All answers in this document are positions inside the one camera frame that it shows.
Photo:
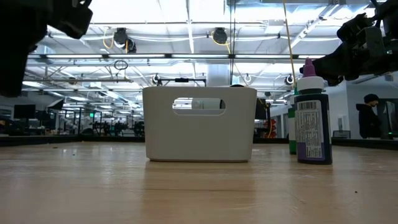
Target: wall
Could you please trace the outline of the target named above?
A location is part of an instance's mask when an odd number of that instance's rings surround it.
[[[359,135],[358,110],[356,104],[364,103],[363,98],[367,94],[376,94],[379,98],[396,99],[398,98],[398,87],[392,85],[382,85],[381,83],[370,85],[369,83],[347,85],[349,126],[352,139],[362,139]]]
[[[330,108],[330,129],[333,131],[339,130],[338,119],[343,118],[343,130],[349,130],[348,122],[348,100],[346,82],[338,86],[326,87],[326,93],[329,96]],[[271,108],[271,116],[279,116],[287,113],[290,105],[276,106]]]

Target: cable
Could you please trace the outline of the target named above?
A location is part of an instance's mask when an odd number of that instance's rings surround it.
[[[287,22],[286,0],[283,0],[283,3],[284,3],[284,12],[285,12],[285,21],[286,21],[287,40],[289,42],[290,63],[292,64],[293,87],[295,87],[296,86],[296,74],[294,72],[292,43],[290,43],[289,23]]]
[[[234,66],[236,67],[236,70],[239,72],[239,75],[241,76],[244,84],[246,84],[246,86],[249,86],[249,84],[246,82],[246,80],[244,79],[244,77],[242,76],[242,73],[239,71],[238,66],[236,66],[236,64],[234,63]]]
[[[104,46],[105,46],[107,49],[111,49],[111,48],[113,47],[114,32],[113,32],[113,34],[112,34],[112,44],[111,44],[111,46],[109,47],[109,46],[106,45],[106,43],[105,43],[106,31],[107,31],[107,30],[105,30],[105,32],[104,32],[104,39],[102,40],[102,43],[104,44]]]

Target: yellow cable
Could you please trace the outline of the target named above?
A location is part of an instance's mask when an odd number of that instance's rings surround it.
[[[284,11],[285,11],[285,20],[286,20],[286,32],[287,32],[287,40],[289,41],[289,52],[290,52],[290,63],[292,64],[292,73],[293,73],[293,87],[296,86],[296,74],[294,72],[294,64],[293,64],[293,51],[292,44],[290,43],[290,32],[289,32],[289,24],[287,22],[287,13],[286,13],[286,0],[283,0],[284,3]]]
[[[231,54],[231,49],[229,47],[229,44],[226,44],[226,48],[228,49],[228,53]]]
[[[110,47],[109,47],[108,45],[106,45],[106,43],[105,43],[105,36],[106,36],[106,31],[104,32],[104,39],[102,40],[102,43],[104,44],[104,46],[105,46],[107,49],[111,49],[111,48],[113,47],[113,36],[114,36],[114,32],[113,32],[113,34],[112,34],[112,44],[111,44]]]

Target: barcode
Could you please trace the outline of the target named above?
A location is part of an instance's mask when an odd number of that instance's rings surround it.
[[[297,103],[296,141],[305,143],[307,158],[322,158],[323,127],[320,101]]]
[[[298,104],[299,110],[315,110],[318,109],[317,102],[302,102]]]
[[[322,158],[322,148],[316,146],[307,146],[306,154],[308,158]]]

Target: ceiling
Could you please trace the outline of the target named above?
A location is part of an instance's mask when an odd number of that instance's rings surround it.
[[[341,43],[336,31],[344,22],[362,12],[374,15],[374,9],[369,7],[367,0],[286,2],[292,53],[295,55],[332,53]],[[112,33],[118,27],[127,28],[129,37],[136,44],[137,54],[229,54],[226,45],[215,44],[211,38],[215,27],[223,27],[228,35],[235,33],[228,39],[231,54],[289,54],[282,0],[236,0],[235,7],[229,7],[228,3],[224,0],[95,0],[90,6],[93,18],[86,35],[74,40],[49,27],[49,35],[39,43],[35,54],[125,54],[114,44],[110,47]],[[130,92],[114,91],[117,94],[115,103],[139,103],[141,89],[153,85],[152,79],[156,74],[161,78],[207,78],[214,75],[209,73],[209,65],[231,63],[228,59],[198,58],[123,60],[129,66],[119,71],[114,67],[116,60],[29,59],[25,80],[38,85],[35,87],[35,84],[28,83],[30,85],[25,89],[54,89],[58,91],[52,93],[80,96],[96,103],[104,102],[108,96],[99,96],[98,91],[88,94],[89,89],[130,89]],[[234,61],[233,75],[238,77],[240,84],[259,90],[289,90],[291,86],[286,86],[284,79],[293,72],[299,77],[302,64],[303,60],[294,60],[292,71],[290,60],[247,58]],[[71,78],[76,81],[68,83]],[[201,83],[170,82],[168,85],[200,86]],[[71,89],[87,91],[69,91]],[[281,91],[273,92],[271,96],[275,99],[281,97]]]

